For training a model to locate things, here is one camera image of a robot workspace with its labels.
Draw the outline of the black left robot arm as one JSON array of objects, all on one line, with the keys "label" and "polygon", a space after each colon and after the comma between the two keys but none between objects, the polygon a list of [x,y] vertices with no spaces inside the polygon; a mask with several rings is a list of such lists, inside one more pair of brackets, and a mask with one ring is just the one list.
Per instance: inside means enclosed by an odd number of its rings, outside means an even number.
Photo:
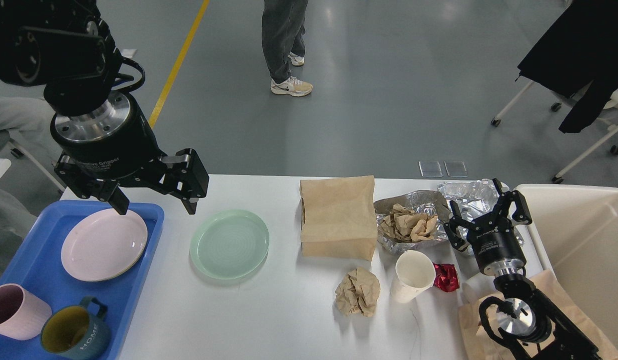
[{"label": "black left robot arm", "polygon": [[174,196],[193,215],[210,176],[194,149],[171,157],[160,150],[131,95],[145,79],[115,45],[94,0],[0,0],[0,80],[44,86],[62,182],[121,215],[130,204],[124,187]]}]

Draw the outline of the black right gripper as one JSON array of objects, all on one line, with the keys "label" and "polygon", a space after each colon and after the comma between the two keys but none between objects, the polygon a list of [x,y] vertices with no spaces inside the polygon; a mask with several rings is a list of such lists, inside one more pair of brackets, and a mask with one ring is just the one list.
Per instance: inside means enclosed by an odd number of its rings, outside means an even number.
[{"label": "black right gripper", "polygon": [[[521,271],[526,266],[526,258],[514,226],[533,222],[525,196],[518,190],[503,191],[497,178],[492,180],[498,200],[492,208],[491,216],[480,216],[473,220],[478,228],[470,229],[470,221],[462,218],[459,205],[450,200],[451,216],[444,223],[448,240],[456,251],[464,252],[469,244],[473,248],[479,270],[484,275],[505,275]],[[467,240],[459,228],[465,228]]]}]

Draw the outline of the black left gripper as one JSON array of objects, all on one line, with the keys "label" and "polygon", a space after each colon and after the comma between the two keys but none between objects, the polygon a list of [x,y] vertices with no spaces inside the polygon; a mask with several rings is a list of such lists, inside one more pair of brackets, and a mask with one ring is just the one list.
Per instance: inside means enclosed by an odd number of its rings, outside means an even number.
[{"label": "black left gripper", "polygon": [[185,148],[166,156],[129,93],[110,92],[87,114],[56,114],[50,133],[62,149],[54,170],[65,185],[79,198],[108,202],[120,215],[130,203],[123,187],[174,196],[190,215],[207,196],[210,176],[197,152]]}]

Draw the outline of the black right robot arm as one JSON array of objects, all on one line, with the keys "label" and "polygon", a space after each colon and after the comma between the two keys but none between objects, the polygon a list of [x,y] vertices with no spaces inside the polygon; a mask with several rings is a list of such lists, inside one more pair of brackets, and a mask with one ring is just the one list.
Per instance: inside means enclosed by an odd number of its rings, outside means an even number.
[{"label": "black right robot arm", "polygon": [[514,234],[515,226],[533,222],[525,197],[517,190],[503,191],[496,178],[492,182],[498,200],[490,212],[467,220],[451,201],[452,215],[444,224],[451,246],[460,252],[471,247],[479,271],[493,276],[503,295],[479,305],[485,332],[517,360],[530,360],[528,344],[539,349],[535,360],[598,360],[594,342],[526,277],[527,260]]}]

